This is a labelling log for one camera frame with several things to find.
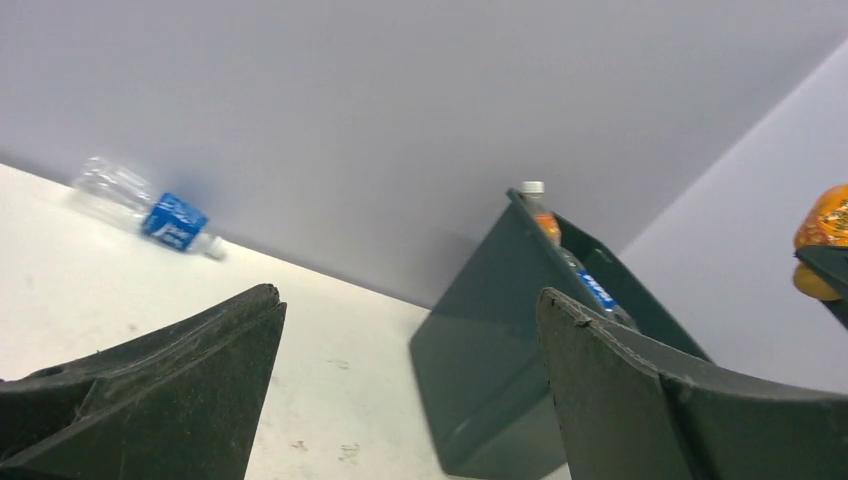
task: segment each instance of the clear plastic bottle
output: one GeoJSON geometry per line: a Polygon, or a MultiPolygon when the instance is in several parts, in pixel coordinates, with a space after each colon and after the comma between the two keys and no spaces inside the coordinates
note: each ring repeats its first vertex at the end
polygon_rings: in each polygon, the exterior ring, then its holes
{"type": "Polygon", "coordinates": [[[114,162],[89,159],[72,186],[80,192],[76,206],[88,215],[175,250],[217,260],[226,255],[223,239],[207,231],[202,212],[114,162]]]}
{"type": "Polygon", "coordinates": [[[543,182],[524,182],[521,184],[521,193],[524,196],[527,210],[533,215],[536,223],[539,224],[548,238],[554,243],[554,248],[562,256],[563,260],[565,260],[565,264],[580,278],[586,288],[592,292],[598,304],[606,312],[607,318],[634,330],[637,329],[636,322],[616,303],[615,299],[607,293],[604,287],[592,277],[580,260],[562,247],[562,231],[560,231],[559,223],[557,223],[554,214],[542,203],[545,184],[543,182]]]}

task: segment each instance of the dark green bin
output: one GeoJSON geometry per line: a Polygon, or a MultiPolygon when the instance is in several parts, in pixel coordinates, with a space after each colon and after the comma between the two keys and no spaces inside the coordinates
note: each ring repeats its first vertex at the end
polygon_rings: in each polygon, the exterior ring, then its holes
{"type": "MultiPolygon", "coordinates": [[[[527,213],[510,205],[410,343],[421,399],[446,473],[533,480],[565,463],[536,331],[553,287],[600,309],[527,213]]],[[[643,335],[709,360],[601,242],[557,216],[562,246],[633,317],[643,335]]]]}

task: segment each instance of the yellow object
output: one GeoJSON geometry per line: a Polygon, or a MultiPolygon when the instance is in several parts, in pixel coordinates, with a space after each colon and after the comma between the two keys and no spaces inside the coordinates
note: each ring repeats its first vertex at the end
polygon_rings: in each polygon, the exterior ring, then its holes
{"type": "MultiPolygon", "coordinates": [[[[795,232],[795,248],[805,245],[848,246],[848,185],[831,188],[819,197],[807,218],[795,232]]],[[[818,300],[842,298],[806,265],[795,267],[792,277],[801,293],[818,300]]]]}

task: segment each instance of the blue label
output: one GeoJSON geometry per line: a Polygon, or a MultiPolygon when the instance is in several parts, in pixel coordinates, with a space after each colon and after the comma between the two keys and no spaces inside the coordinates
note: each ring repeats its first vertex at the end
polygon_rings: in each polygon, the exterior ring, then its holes
{"type": "Polygon", "coordinates": [[[583,280],[583,283],[589,287],[589,291],[591,291],[595,295],[595,298],[601,302],[601,306],[604,307],[605,310],[612,310],[618,306],[610,294],[604,290],[604,287],[602,287],[593,276],[589,275],[589,272],[586,270],[579,270],[577,275],[580,277],[580,280],[583,280]]]}
{"type": "Polygon", "coordinates": [[[166,193],[141,224],[141,233],[182,252],[208,221],[203,212],[166,193]]]}

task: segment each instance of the empty bottle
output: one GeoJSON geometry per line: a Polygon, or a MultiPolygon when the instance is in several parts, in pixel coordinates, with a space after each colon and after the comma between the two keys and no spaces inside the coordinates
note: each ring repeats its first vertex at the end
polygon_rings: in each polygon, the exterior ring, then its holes
{"type": "Polygon", "coordinates": [[[82,193],[78,206],[91,216],[181,252],[219,260],[226,254],[223,239],[207,231],[203,212],[114,162],[89,159],[72,185],[82,193]]]}
{"type": "Polygon", "coordinates": [[[604,287],[595,280],[594,277],[586,270],[586,267],[571,254],[567,249],[563,248],[562,231],[559,228],[559,223],[554,214],[542,203],[542,196],[545,193],[545,184],[543,182],[524,182],[521,184],[521,193],[524,196],[524,201],[527,210],[536,219],[536,223],[542,228],[542,231],[551,239],[557,253],[568,265],[569,269],[577,275],[583,282],[586,288],[592,293],[598,302],[598,305],[603,309],[606,317],[616,323],[626,327],[637,329],[636,323],[627,314],[627,312],[618,305],[615,299],[607,293],[604,287]]]}

